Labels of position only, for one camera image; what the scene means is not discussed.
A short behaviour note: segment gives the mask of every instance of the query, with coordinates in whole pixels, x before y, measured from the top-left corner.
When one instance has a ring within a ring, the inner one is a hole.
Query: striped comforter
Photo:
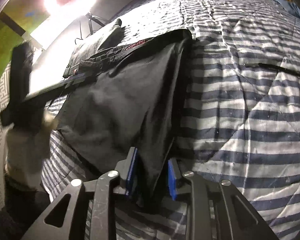
[[[118,17],[126,26],[121,45],[192,32],[192,82],[177,138],[185,161],[207,179],[230,179],[280,239],[293,239],[300,230],[300,20],[273,0],[135,0]],[[49,110],[57,114],[64,101]],[[85,174],[58,132],[50,142],[42,181],[52,200]],[[118,204],[116,219],[118,239],[185,239],[186,204],[169,198],[158,215]]]

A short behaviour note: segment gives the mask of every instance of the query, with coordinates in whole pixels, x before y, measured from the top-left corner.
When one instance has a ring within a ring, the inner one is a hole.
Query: green wall
[[[10,0],[3,12],[31,33],[49,14],[43,7],[43,0]],[[10,61],[12,49],[23,39],[0,21],[0,77]]]

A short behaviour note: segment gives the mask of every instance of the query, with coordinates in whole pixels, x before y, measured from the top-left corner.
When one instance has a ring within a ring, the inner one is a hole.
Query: bright light
[[[96,0],[75,0],[61,6],[57,0],[44,0],[44,5],[51,15],[59,14],[76,19],[81,15],[86,15],[95,2]]]

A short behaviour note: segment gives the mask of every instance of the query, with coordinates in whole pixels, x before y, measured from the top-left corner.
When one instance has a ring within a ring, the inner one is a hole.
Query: black clamp
[[[93,200],[90,240],[115,240],[114,199],[134,189],[138,150],[130,148],[116,170],[99,179],[74,179],[33,223],[22,240],[84,239],[89,201]],[[168,161],[168,183],[175,200],[188,203],[187,240],[278,240],[263,218],[227,179],[220,183],[187,171],[175,158]],[[210,203],[216,222],[213,235]]]
[[[114,198],[129,197],[138,154],[131,147],[126,160],[96,180],[74,179],[32,224],[21,240],[84,239],[89,201],[93,200],[90,240],[115,240]]]
[[[275,233],[229,181],[219,183],[187,171],[181,161],[168,161],[168,185],[174,200],[187,201],[186,239],[212,240],[210,203],[213,203],[218,240],[278,240]]]

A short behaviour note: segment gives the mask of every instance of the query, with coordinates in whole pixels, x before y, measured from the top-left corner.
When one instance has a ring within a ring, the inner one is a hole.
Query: metal rivet
[[[229,179],[223,179],[221,181],[221,185],[222,186],[226,186],[226,187],[229,187],[231,185],[231,181],[229,181]]]
[[[192,177],[194,175],[194,173],[192,171],[186,171],[183,176],[185,177]]]
[[[81,183],[82,183],[82,180],[81,180],[81,179],[73,179],[73,180],[71,181],[71,185],[74,186],[74,187],[80,186]]]
[[[108,176],[111,178],[117,176],[118,174],[119,174],[119,172],[117,172],[117,171],[109,171],[108,172]]]

